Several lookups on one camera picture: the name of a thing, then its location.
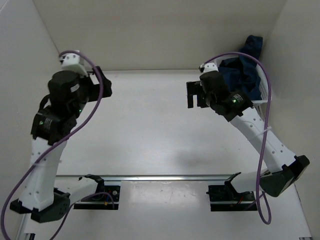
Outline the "dark blue denim trousers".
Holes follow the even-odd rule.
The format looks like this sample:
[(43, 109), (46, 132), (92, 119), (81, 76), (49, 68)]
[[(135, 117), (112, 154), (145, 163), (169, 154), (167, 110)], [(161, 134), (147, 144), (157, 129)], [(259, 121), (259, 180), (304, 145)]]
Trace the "dark blue denim trousers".
[[(238, 51), (259, 59), (263, 48), (261, 36), (250, 35)], [(218, 70), (222, 73), (230, 92), (242, 91), (252, 101), (261, 100), (259, 90), (261, 78), (256, 70), (257, 63), (245, 56), (228, 58), (221, 61)]]

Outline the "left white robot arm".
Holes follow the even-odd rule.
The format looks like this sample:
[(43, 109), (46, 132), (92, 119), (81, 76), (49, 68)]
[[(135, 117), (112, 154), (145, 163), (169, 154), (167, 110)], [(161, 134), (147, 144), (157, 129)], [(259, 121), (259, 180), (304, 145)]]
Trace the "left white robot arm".
[(20, 181), (24, 184), (20, 197), (9, 208), (18, 214), (30, 214), (37, 223), (58, 221), (79, 199), (89, 195), (93, 200), (100, 200), (105, 194), (102, 178), (92, 174), (85, 175), (85, 180), (70, 190), (55, 187), (67, 141), (81, 129), (77, 118), (87, 103), (99, 104), (112, 95), (112, 83), (101, 68), (93, 67), (91, 73), (96, 75), (97, 84), (88, 71), (56, 72), (48, 82), (49, 93), (34, 116), (30, 168)]

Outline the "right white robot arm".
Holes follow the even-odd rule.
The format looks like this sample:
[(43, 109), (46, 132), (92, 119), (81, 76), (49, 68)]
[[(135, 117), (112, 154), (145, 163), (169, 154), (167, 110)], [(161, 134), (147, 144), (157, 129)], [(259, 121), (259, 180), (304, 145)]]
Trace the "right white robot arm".
[(297, 156), (265, 126), (267, 121), (260, 118), (246, 93), (229, 90), (223, 75), (218, 71), (202, 73), (198, 81), (187, 82), (186, 95), (189, 109), (193, 108), (193, 97), (196, 96), (198, 107), (211, 108), (223, 116), (260, 154), (266, 169), (257, 171), (259, 183), (254, 186), (259, 191), (278, 197), (310, 165), (305, 155)]

